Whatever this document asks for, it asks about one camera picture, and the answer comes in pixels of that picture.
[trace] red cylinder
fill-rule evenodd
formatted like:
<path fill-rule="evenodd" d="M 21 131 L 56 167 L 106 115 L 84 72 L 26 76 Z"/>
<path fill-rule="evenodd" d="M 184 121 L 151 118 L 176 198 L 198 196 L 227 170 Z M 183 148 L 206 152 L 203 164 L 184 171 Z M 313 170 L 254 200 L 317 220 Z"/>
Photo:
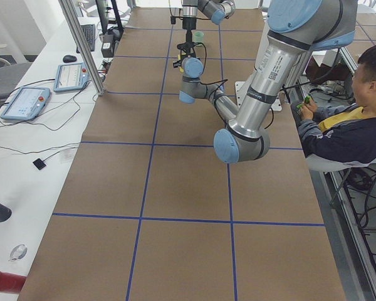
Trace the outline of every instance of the red cylinder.
<path fill-rule="evenodd" d="M 25 280 L 25 276 L 0 272 L 0 292 L 19 293 L 25 283 Z"/>

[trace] person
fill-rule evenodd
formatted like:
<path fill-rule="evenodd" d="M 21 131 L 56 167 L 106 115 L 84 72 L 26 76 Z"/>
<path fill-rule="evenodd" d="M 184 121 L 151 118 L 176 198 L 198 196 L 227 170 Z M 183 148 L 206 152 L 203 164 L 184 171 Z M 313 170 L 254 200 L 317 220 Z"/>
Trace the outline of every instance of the person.
<path fill-rule="evenodd" d="M 359 58 L 352 89 L 349 106 L 302 103 L 298 134 L 307 159 L 336 162 L 335 170 L 376 163 L 376 45 Z"/>

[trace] black mouse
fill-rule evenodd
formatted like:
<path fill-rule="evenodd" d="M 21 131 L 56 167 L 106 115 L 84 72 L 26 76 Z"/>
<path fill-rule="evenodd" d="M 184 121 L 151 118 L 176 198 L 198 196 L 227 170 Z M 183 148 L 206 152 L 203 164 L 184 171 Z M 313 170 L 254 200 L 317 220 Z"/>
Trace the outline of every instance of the black mouse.
<path fill-rule="evenodd" d="M 65 55 L 63 57 L 63 62 L 64 63 L 72 63 L 73 61 L 76 61 L 76 56 L 75 55 Z"/>

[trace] yellow shirt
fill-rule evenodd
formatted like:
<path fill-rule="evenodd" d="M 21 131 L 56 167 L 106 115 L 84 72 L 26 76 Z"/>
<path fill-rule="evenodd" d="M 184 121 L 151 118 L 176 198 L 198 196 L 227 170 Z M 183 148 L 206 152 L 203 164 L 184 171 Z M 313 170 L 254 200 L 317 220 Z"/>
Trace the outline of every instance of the yellow shirt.
<path fill-rule="evenodd" d="M 326 118 L 324 121 L 319 123 L 319 129 L 324 132 L 330 128 L 332 128 L 334 125 L 339 124 L 343 121 L 348 120 L 357 120 L 357 119 L 364 119 L 365 117 L 362 114 L 362 107 L 356 108 L 350 112 L 343 112 L 331 117 Z"/>

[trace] brown table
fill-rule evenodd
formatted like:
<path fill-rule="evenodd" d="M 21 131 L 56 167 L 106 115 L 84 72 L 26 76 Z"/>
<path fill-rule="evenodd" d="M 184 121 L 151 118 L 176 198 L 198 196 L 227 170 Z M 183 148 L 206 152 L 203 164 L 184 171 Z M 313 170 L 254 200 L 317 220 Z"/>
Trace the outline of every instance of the brown table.
<path fill-rule="evenodd" d="M 202 81 L 233 95 L 263 24 L 199 21 Z M 18 300 L 345 300 L 289 107 L 264 158 L 223 164 L 214 108 L 178 100 L 180 21 L 134 9 L 129 25 Z"/>

